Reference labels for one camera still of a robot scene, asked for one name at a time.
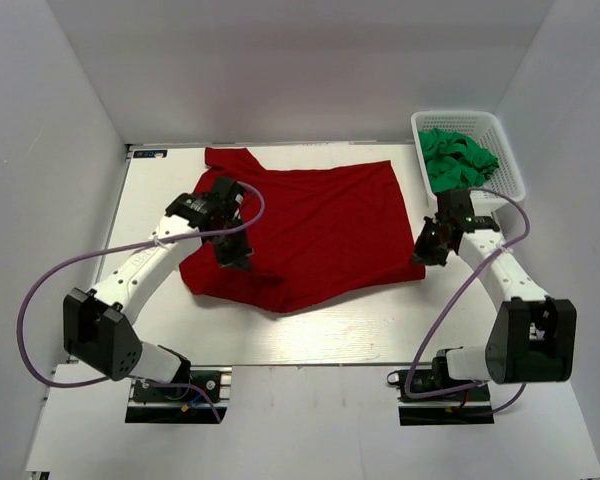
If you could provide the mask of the red t-shirt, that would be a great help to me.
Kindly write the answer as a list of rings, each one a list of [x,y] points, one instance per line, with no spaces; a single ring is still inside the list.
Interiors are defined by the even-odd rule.
[[[226,176],[256,187],[243,212],[248,271],[222,268],[204,245],[180,265],[185,286],[274,313],[296,312],[349,291],[419,281],[405,201],[388,160],[332,169],[271,170],[246,149],[205,151],[206,172],[194,190]]]

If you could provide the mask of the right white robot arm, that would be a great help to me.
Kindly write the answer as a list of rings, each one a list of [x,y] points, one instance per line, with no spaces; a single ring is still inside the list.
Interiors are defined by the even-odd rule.
[[[484,345],[442,349],[432,360],[431,392],[446,399],[466,387],[552,383],[570,379],[577,311],[556,299],[522,268],[490,217],[424,219],[412,261],[444,266],[455,253],[472,269],[488,294],[496,317]]]

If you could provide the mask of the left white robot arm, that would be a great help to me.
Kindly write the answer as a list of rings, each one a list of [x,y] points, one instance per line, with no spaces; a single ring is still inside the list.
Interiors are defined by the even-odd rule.
[[[121,246],[129,255],[113,272],[63,300],[65,351],[103,379],[142,379],[168,398],[191,387],[190,361],[178,352],[142,340],[134,329],[139,314],[171,273],[190,255],[211,245],[222,267],[247,269],[252,249],[240,210],[249,184],[221,178],[211,190],[183,193],[165,209],[150,237]]]

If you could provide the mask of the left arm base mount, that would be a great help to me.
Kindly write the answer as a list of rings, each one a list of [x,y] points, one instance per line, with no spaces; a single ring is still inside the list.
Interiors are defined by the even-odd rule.
[[[134,379],[128,396],[127,424],[216,425],[225,417],[231,389],[231,367],[196,367],[189,386],[165,388]]]

